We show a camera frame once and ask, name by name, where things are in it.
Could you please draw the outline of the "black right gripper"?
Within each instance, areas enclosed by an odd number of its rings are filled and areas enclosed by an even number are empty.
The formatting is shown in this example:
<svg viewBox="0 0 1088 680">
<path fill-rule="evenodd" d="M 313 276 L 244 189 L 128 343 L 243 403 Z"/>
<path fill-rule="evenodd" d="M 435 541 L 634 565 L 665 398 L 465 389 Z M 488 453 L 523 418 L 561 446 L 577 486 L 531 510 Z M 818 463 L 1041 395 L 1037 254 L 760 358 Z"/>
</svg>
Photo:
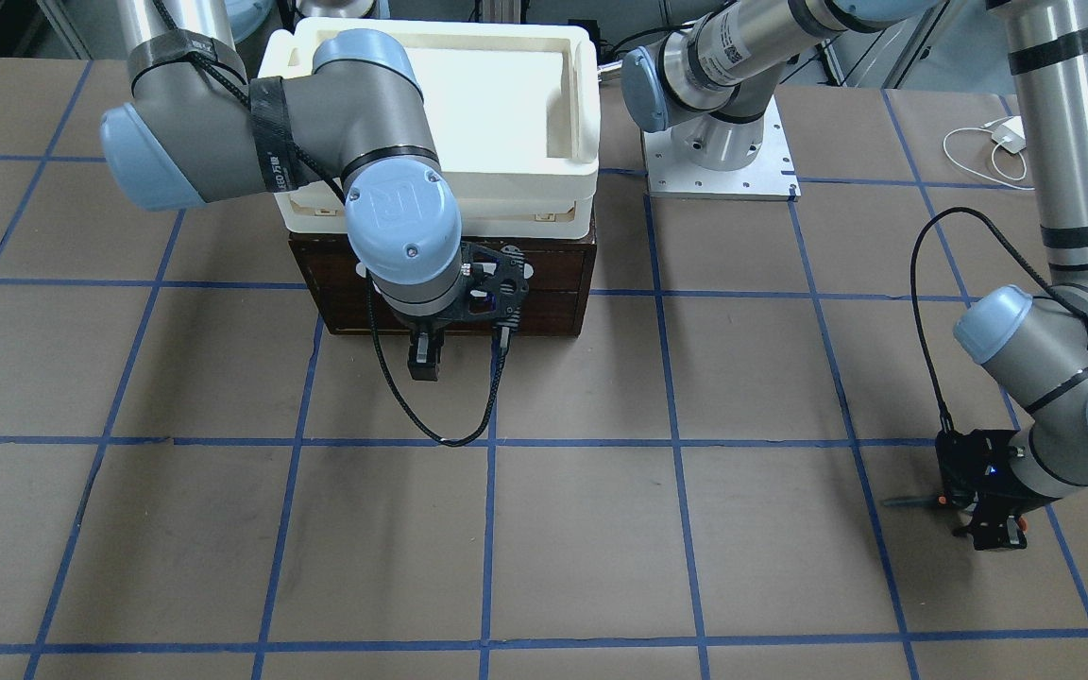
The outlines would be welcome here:
<svg viewBox="0 0 1088 680">
<path fill-rule="evenodd" d="M 517 246 L 487 248 L 475 242 L 459 245 L 459 289 L 434 314 L 409 314 L 415 329 L 407 351 L 407 370 L 415 382 L 437 382 L 441 327 L 453 323 L 502 323 L 517 326 L 530 284 L 532 267 Z"/>
</svg>

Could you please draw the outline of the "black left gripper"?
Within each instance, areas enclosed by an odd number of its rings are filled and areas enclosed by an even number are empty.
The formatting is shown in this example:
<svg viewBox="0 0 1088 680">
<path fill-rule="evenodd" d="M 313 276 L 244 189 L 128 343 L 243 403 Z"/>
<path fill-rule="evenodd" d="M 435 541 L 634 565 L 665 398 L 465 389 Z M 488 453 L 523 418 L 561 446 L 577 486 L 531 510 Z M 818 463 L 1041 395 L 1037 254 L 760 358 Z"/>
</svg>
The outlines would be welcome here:
<svg viewBox="0 0 1088 680">
<path fill-rule="evenodd" d="M 970 536 L 975 551 L 1024 551 L 1023 514 L 1036 507 L 1036 492 L 1011 469 L 1012 430 L 941 431 L 936 436 L 945 504 L 970 512 L 966 524 L 951 530 Z"/>
</svg>

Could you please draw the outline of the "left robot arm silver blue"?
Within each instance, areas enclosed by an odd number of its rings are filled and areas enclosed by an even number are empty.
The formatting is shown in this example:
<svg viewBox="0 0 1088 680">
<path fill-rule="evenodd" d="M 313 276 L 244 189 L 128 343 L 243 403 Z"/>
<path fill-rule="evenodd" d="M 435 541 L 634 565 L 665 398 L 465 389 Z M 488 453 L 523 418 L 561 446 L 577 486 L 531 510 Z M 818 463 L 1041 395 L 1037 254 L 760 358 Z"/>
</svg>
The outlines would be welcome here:
<svg viewBox="0 0 1088 680">
<path fill-rule="evenodd" d="M 619 94 L 642 133 L 652 188 L 690 198 L 714 180 L 741 180 L 772 129 L 767 108 L 789 57 L 857 30 L 881 33 L 927 9 L 925 1 L 730 1 L 690 25 L 621 58 Z M 850 149 L 837 176 L 846 207 L 829 231 L 852 248 L 906 242 L 910 325 L 918 334 L 938 430 L 942 491 L 937 506 L 968 514 L 959 536 L 976 551 L 1023 551 L 1024 516 L 1088 489 L 1088 1 L 989 1 L 1005 23 L 1016 120 L 1027 126 L 1022 180 L 973 173 L 968 182 L 866 178 L 865 149 Z M 893 228 L 863 223 L 865 198 L 908 195 L 910 214 Z M 1018 285 L 985 297 L 959 292 L 964 313 L 953 330 L 963 353 L 1028 417 L 1019 430 L 956 429 L 926 336 L 919 260 L 940 242 L 944 221 L 973 219 L 1014 259 L 1035 292 Z"/>
</svg>

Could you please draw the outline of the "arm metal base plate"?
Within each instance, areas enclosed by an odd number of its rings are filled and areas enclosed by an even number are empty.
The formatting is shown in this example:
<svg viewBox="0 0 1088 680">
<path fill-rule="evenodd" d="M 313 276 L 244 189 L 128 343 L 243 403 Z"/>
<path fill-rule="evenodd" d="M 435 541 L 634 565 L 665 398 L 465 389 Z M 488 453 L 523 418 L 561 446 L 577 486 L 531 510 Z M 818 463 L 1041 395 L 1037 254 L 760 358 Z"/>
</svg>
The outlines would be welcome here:
<svg viewBox="0 0 1088 680">
<path fill-rule="evenodd" d="M 707 115 L 642 139 L 653 196 L 794 201 L 802 194 L 774 99 L 747 124 Z"/>
</svg>

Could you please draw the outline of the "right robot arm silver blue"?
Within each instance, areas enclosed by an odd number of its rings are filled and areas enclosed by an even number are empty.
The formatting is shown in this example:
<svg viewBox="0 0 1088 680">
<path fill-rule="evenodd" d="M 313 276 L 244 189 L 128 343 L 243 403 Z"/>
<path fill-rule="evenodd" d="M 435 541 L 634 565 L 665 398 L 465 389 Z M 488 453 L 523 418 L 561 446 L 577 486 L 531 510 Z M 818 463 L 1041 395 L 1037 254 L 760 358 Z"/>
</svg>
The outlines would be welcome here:
<svg viewBox="0 0 1088 680">
<path fill-rule="evenodd" d="M 100 125 L 129 201 L 190 210 L 323 181 L 344 206 L 368 289 L 411 332 L 407 367 L 435 379 L 445 327 L 493 327 L 504 362 L 526 300 L 526 259 L 463 242 L 405 48 L 354 27 L 310 74 L 247 81 L 220 1 L 125 1 L 132 100 Z"/>
</svg>

